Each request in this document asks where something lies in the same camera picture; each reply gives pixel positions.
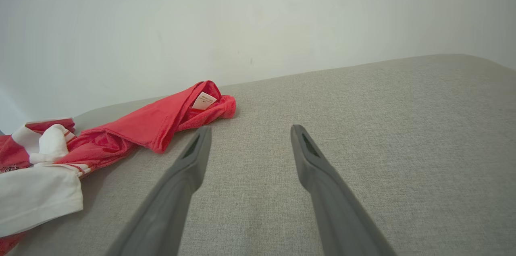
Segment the white sleeve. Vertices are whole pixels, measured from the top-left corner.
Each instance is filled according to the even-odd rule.
[[[82,209],[81,181],[73,170],[44,166],[0,174],[0,237]]]
[[[67,131],[60,124],[54,124],[46,129],[39,138],[39,151],[29,153],[29,161],[32,164],[41,162],[54,163],[67,155],[68,147],[66,146],[65,138]]]

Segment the fabric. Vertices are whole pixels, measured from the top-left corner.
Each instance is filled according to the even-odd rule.
[[[0,176],[0,237],[83,209],[81,182],[62,167],[23,168]]]
[[[66,143],[76,138],[74,125],[72,118],[29,122],[0,136],[0,173],[62,158],[68,153]]]
[[[302,124],[398,255],[514,255],[516,71],[420,56],[221,87],[204,182],[180,255],[322,255],[289,130]],[[148,103],[74,118],[88,129]],[[194,131],[84,179],[84,210],[30,231],[13,256],[104,255]]]
[[[206,110],[192,109],[201,92],[214,97],[216,102]],[[222,96],[212,81],[205,81],[119,120],[83,131],[68,142],[69,131],[63,135],[66,130],[61,125],[49,127],[43,135],[27,127],[22,128],[21,132],[5,140],[10,149],[2,149],[7,150],[5,158],[1,159],[2,167],[10,172],[0,177],[0,185],[9,185],[0,192],[0,224],[4,224],[0,236],[22,232],[50,219],[82,210],[82,196],[79,205],[76,193],[81,192],[79,177],[119,161],[136,146],[164,153],[176,131],[198,128],[216,118],[232,118],[235,109],[236,102],[232,96]],[[27,156],[18,155],[23,152],[30,154],[29,161],[35,164],[34,167],[11,171],[30,164]],[[13,246],[13,243],[3,241],[11,241],[11,238],[0,239],[0,247]]]

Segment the white wall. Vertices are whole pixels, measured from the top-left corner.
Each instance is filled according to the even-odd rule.
[[[438,53],[516,69],[516,0],[0,0],[0,129]]]

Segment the sofa cushion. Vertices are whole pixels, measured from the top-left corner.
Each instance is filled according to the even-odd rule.
[[[322,254],[289,130],[302,124],[400,255],[516,254],[516,71],[460,54],[221,87],[204,183],[179,254]],[[75,118],[88,129],[158,98]],[[12,255],[102,255],[195,131],[83,180],[84,210],[30,232]]]

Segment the clothing tag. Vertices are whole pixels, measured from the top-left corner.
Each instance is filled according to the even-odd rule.
[[[206,110],[208,107],[210,107],[213,103],[215,103],[217,99],[206,94],[205,92],[201,92],[195,102],[193,103],[192,108],[193,109],[199,109],[199,110]]]

